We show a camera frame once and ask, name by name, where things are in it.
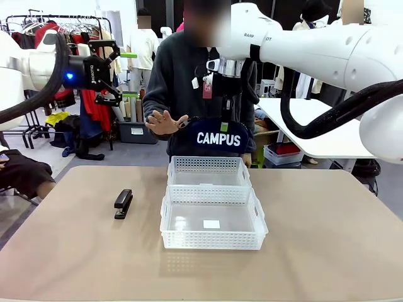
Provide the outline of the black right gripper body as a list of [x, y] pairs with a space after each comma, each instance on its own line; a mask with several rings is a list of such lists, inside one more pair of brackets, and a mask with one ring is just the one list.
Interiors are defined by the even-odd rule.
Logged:
[[240, 101], [242, 96], [241, 80], [220, 76], [220, 96], [222, 97], [222, 104], [227, 104], [228, 100], [233, 100], [235, 103]]

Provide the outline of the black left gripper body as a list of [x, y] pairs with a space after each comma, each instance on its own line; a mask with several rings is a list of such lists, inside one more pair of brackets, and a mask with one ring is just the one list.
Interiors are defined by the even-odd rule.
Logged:
[[101, 92], [111, 86], [110, 68], [97, 55], [70, 55], [67, 66], [67, 88]]

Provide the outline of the person's right hand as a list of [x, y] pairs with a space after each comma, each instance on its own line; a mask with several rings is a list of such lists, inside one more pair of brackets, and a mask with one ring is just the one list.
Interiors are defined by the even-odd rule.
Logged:
[[188, 115], [183, 115], [178, 120], [174, 120], [168, 111], [164, 110], [163, 113], [160, 113], [154, 110], [145, 125], [156, 135], [172, 135], [179, 130], [181, 124], [187, 121], [188, 118]]

